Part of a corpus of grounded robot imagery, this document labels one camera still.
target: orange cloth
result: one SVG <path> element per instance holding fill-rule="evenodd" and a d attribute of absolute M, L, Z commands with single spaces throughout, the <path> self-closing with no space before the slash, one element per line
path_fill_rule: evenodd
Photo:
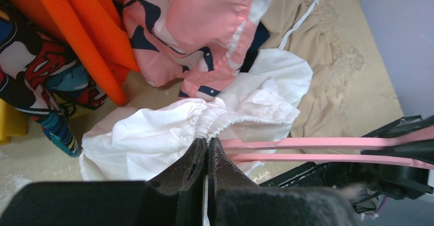
<path fill-rule="evenodd" d="M 111 100 L 126 101 L 121 84 L 139 71 L 112 0 L 10 0 L 29 19 L 69 43 Z"/>

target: yellow block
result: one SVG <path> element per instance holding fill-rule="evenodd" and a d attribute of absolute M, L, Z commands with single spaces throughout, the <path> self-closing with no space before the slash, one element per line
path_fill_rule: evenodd
<path fill-rule="evenodd" d="M 27 117 L 0 99 L 0 145 L 9 143 L 11 137 L 27 135 Z"/>

